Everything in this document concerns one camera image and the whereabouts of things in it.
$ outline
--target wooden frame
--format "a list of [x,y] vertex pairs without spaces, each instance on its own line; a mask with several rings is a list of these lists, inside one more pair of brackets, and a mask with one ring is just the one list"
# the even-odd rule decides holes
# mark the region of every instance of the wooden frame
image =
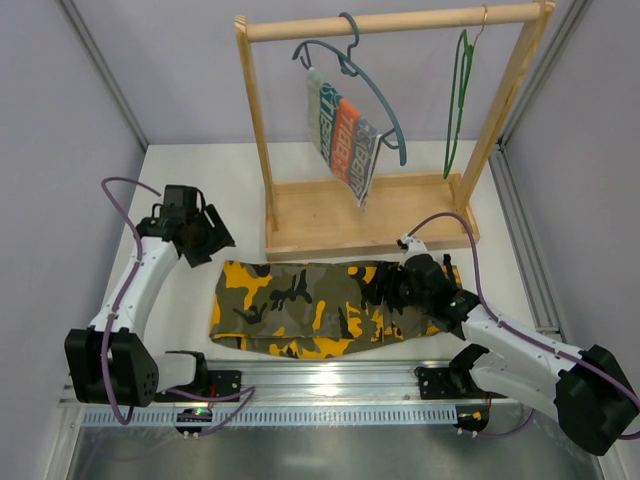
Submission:
[[[361,212],[353,199],[348,198],[348,190],[335,179],[273,182],[251,51],[251,43],[257,42],[351,35],[349,22],[334,17],[248,24],[244,16],[237,16],[236,39],[265,186],[267,259],[328,258],[397,251],[395,239],[399,235],[438,211],[456,211],[463,215],[478,239],[478,227],[469,200],[554,9],[552,0],[533,0],[530,4],[520,5],[354,17],[363,34],[523,23],[464,174],[455,173],[446,180],[440,173],[428,172],[377,175],[367,202],[369,212]],[[423,232],[420,238],[432,249],[469,244],[462,227],[452,219],[439,220]]]

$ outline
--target camouflage fabric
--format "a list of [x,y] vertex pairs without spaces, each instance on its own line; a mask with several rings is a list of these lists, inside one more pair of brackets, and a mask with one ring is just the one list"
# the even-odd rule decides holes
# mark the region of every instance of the camouflage fabric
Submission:
[[[216,286],[211,340],[292,358],[331,358],[438,329],[412,307],[369,302],[381,264],[247,264],[227,261]],[[457,269],[453,268],[459,283]]]

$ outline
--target wooden tray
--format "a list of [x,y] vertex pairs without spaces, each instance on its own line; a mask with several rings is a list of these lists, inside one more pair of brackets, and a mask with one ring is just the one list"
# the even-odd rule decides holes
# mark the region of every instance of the wooden tray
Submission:
[[[278,230],[267,220],[268,261],[399,253],[396,240],[434,213],[455,211],[460,173],[378,175],[362,212],[349,189],[334,178],[275,182]],[[480,238],[471,207],[463,215]],[[462,225],[440,218],[417,235],[429,249],[469,246]]]

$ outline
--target gray wall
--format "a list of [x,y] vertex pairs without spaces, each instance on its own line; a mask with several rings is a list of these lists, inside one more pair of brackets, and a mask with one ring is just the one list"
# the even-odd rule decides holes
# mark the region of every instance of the gray wall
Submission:
[[[235,15],[273,22],[479,6],[485,0],[75,0],[150,143],[254,141],[233,30]],[[489,0],[488,4],[531,0]],[[571,0],[558,0],[550,31]],[[479,28],[469,29],[472,40]],[[518,25],[487,28],[478,42],[464,113],[463,138],[476,138]],[[354,60],[378,84],[405,136],[446,138],[459,29],[367,35]],[[344,47],[350,39],[328,39]],[[254,46],[268,138],[306,140],[305,71],[291,61],[299,41]],[[335,57],[311,47],[319,67],[380,129],[384,110],[361,79],[341,75]]]
[[0,65],[0,476],[30,479],[64,337],[99,308],[122,232],[99,181],[137,177],[142,151],[53,0],[0,2]]
[[[638,22],[637,0],[593,2],[508,145],[570,339],[615,352],[636,391]],[[640,478],[640,443],[618,445]]]

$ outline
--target white table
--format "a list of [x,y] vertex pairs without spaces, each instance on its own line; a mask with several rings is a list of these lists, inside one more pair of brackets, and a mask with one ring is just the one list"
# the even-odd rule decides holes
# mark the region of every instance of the white table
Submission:
[[[475,142],[458,145],[455,168],[462,170]],[[445,142],[408,142],[407,166],[398,165],[394,152],[381,152],[376,172],[442,170]],[[269,145],[276,180],[317,178],[329,175],[308,143]],[[272,360],[275,357],[243,352],[209,340],[213,294],[224,260],[264,262],[264,187],[255,144],[151,146],[144,160],[140,181],[162,191],[166,184],[186,184],[200,188],[224,219],[236,248],[225,248],[213,261],[191,269],[182,259],[158,294],[147,324],[144,342],[152,354],[166,350],[196,350],[208,359]],[[151,212],[157,198],[138,189],[130,216],[138,223]],[[487,299],[513,319],[533,327],[533,320],[515,255],[507,232],[495,185],[487,166],[480,177],[471,204],[480,229],[478,251],[483,289]],[[397,232],[400,237],[406,232]],[[107,288],[107,296],[123,272],[133,247],[133,237],[125,229]],[[475,291],[470,249],[450,251],[458,265],[465,288]],[[398,260],[398,255],[375,258]],[[452,335],[440,334],[341,357],[345,360],[436,360],[451,359],[464,343]]]

